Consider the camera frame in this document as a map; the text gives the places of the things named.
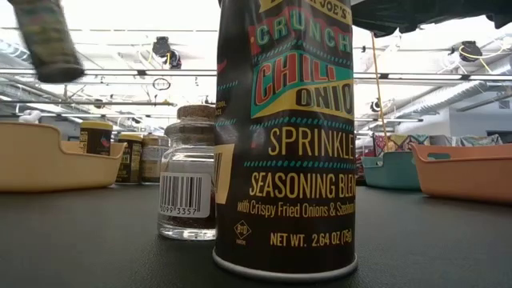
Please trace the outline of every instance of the rope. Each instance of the rope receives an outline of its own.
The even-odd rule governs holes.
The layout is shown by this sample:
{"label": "rope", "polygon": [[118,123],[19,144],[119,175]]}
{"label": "rope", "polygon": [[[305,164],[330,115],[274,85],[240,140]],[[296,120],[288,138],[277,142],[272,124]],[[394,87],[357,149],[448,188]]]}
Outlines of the rope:
{"label": "rope", "polygon": [[384,152],[387,150],[387,131],[386,131],[386,121],[384,121],[384,108],[382,107],[382,99],[381,99],[381,86],[380,81],[378,80],[378,68],[377,68],[377,52],[375,50],[375,36],[371,34],[371,43],[374,51],[374,65],[375,65],[375,80],[377,81],[377,95],[378,95],[378,105],[380,106],[379,117],[382,121],[382,128],[384,129],[384,141],[386,143],[386,147],[384,147]]}

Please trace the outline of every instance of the dark gray table surface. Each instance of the dark gray table surface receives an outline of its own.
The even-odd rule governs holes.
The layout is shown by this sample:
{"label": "dark gray table surface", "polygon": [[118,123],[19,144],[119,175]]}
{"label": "dark gray table surface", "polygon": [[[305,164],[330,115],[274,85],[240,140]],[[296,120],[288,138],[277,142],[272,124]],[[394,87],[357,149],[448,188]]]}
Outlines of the dark gray table surface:
{"label": "dark gray table surface", "polygon": [[[0,287],[284,287],[156,231],[156,186],[0,194]],[[512,287],[512,208],[358,188],[359,268],[317,287]]]}

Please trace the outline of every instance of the ceiling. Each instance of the ceiling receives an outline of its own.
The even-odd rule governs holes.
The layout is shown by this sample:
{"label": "ceiling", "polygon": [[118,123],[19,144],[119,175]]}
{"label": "ceiling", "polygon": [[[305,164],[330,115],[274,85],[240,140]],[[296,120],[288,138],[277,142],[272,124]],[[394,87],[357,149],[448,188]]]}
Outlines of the ceiling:
{"label": "ceiling", "polygon": [[[184,70],[215,70],[220,9],[213,0],[162,1],[146,0],[144,5],[127,5],[120,0],[62,0],[68,27],[81,60],[87,69],[161,69],[161,63],[150,56],[152,42],[158,36],[169,37],[171,46],[182,57]],[[0,39],[22,44],[17,24],[8,2],[0,2]],[[452,46],[473,40],[481,47],[486,64],[508,57],[512,50],[512,25],[500,30],[485,17],[454,20],[421,26],[409,34],[398,32],[376,39],[378,70],[387,73],[473,73],[483,71],[480,62],[459,62],[449,56]],[[374,72],[370,32],[354,28],[354,71]],[[158,91],[151,83],[157,77],[132,76],[85,77],[67,87],[68,94],[77,92],[73,100],[101,98],[110,101],[147,102],[157,95],[178,104],[177,107],[116,106],[113,112],[134,114],[166,114],[175,116],[176,109],[187,103],[199,103],[206,96],[215,100],[215,77],[166,77],[171,87]],[[22,80],[34,82],[32,78]],[[382,100],[387,106],[400,107],[436,85],[399,82],[383,83]],[[64,86],[40,85],[45,90],[64,93]],[[370,104],[377,97],[372,82],[356,82],[356,117],[372,115]],[[165,126],[172,119],[149,120],[146,125]]]}

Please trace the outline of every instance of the barcode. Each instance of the barcode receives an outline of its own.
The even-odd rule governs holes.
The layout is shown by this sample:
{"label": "barcode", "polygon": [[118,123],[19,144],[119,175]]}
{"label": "barcode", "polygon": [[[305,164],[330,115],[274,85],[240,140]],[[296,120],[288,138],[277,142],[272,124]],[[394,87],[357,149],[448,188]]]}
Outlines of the barcode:
{"label": "barcode", "polygon": [[207,217],[210,182],[208,174],[162,173],[159,212],[176,217]]}
{"label": "barcode", "polygon": [[221,163],[222,163],[222,153],[215,153],[215,170],[214,170],[214,176],[215,176],[215,189],[218,188],[218,178],[221,175]]}

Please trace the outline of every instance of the yellow plastic tray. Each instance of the yellow plastic tray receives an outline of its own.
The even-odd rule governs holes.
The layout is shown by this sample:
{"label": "yellow plastic tray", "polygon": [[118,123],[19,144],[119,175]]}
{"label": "yellow plastic tray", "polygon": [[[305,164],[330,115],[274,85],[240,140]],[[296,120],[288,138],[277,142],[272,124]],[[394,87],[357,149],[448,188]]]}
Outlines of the yellow plastic tray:
{"label": "yellow plastic tray", "polygon": [[125,143],[111,156],[82,154],[49,125],[0,122],[0,192],[47,192],[114,184]]}

